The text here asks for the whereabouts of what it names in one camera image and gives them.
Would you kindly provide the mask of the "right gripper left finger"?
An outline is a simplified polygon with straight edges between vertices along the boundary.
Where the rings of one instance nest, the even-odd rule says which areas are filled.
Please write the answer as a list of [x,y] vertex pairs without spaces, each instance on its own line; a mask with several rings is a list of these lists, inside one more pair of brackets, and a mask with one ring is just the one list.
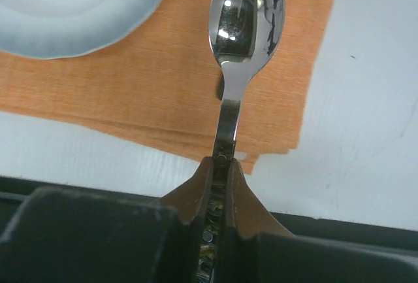
[[214,163],[146,204],[44,186],[1,233],[2,282],[195,282]]

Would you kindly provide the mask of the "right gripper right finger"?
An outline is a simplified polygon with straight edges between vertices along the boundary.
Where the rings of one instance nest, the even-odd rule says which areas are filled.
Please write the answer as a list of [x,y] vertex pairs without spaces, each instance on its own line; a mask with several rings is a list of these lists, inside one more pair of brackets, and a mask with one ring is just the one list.
[[297,237],[250,190],[237,160],[227,177],[216,282],[416,282],[417,256]]

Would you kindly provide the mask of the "orange cloth napkin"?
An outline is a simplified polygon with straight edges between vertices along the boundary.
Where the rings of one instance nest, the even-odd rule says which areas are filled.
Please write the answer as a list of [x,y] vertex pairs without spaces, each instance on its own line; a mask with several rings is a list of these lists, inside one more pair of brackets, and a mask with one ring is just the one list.
[[[285,26],[250,82],[237,154],[251,173],[261,154],[297,147],[306,93],[334,0],[285,0]],[[81,58],[1,54],[1,109],[84,125],[200,160],[212,152],[220,71],[208,44],[210,0],[163,0],[121,42]]]

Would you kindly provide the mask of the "white blue-rimmed plate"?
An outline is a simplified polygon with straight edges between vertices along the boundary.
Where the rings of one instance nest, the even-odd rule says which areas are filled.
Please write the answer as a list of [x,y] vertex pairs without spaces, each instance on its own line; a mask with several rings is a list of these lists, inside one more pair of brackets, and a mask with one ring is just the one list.
[[162,0],[1,0],[1,51],[33,59],[83,56],[143,24]]

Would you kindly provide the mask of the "silver spoon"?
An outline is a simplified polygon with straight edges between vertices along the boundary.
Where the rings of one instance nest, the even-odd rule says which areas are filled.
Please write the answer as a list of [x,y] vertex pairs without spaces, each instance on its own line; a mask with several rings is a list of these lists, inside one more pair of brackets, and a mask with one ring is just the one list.
[[224,233],[227,173],[234,158],[240,109],[251,79],[271,60],[283,33],[284,0],[212,0],[208,36],[223,74],[196,282],[213,282]]

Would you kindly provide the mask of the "gold-tipped knife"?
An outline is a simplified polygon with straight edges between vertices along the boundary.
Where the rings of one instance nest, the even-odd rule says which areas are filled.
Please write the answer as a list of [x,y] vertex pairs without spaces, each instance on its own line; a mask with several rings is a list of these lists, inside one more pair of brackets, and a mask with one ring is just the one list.
[[218,100],[222,100],[224,92],[224,81],[223,79],[219,79],[217,86],[216,86],[216,97]]

